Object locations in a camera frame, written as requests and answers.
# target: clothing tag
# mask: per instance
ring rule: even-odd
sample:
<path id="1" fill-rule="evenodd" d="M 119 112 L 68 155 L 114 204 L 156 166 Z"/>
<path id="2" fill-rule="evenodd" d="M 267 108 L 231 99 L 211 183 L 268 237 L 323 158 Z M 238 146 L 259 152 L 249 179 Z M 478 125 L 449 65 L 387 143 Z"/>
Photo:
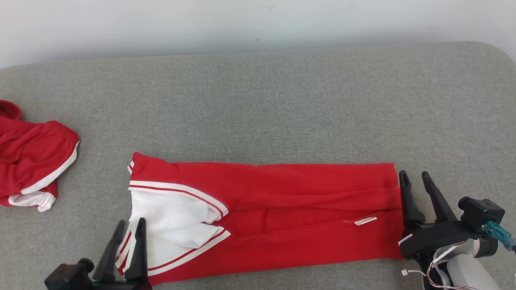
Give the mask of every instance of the clothing tag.
<path id="1" fill-rule="evenodd" d="M 355 224 L 356 225 L 363 225 L 365 223 L 368 223 L 368 222 L 376 220 L 376 219 L 377 219 L 376 217 L 368 217 L 368 218 L 364 218 L 364 219 L 361 219 L 361 220 L 357 220 L 355 222 Z"/>
<path id="2" fill-rule="evenodd" d="M 403 243 L 406 239 L 408 239 L 408 238 L 409 238 L 409 237 L 411 237 L 411 236 L 412 236 L 412 234 L 410 234 L 410 235 L 408 235 L 408 236 L 406 236 L 406 237 L 402 238 L 401 240 L 399 240 L 399 242 L 398 242 L 398 246 L 399 246 L 399 245 L 401 245 L 401 243 Z"/>

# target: gray table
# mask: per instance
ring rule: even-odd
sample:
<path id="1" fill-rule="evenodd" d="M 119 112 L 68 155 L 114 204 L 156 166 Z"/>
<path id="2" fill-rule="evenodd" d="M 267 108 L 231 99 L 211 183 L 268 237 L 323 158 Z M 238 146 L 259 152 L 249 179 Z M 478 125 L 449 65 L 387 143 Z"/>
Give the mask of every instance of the gray table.
<path id="1" fill-rule="evenodd" d="M 170 162 L 394 162 L 456 213 L 490 198 L 516 234 L 516 65 L 475 42 L 58 62 L 0 70 L 0 99 L 82 138 L 47 212 L 0 208 L 0 288 L 43 289 L 60 263 L 98 262 L 131 212 L 134 151 Z M 513 289 L 516 257 L 480 259 Z M 419 289 L 415 262 L 374 260 L 169 283 L 165 289 Z"/>

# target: white wall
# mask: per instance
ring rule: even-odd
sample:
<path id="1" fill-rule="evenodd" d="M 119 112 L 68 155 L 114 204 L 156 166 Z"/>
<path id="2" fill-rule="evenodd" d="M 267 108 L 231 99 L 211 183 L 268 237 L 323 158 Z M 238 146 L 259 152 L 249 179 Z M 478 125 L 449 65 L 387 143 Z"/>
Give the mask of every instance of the white wall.
<path id="1" fill-rule="evenodd" d="M 0 68 L 450 40 L 487 42 L 516 59 L 516 1 L 0 0 Z"/>

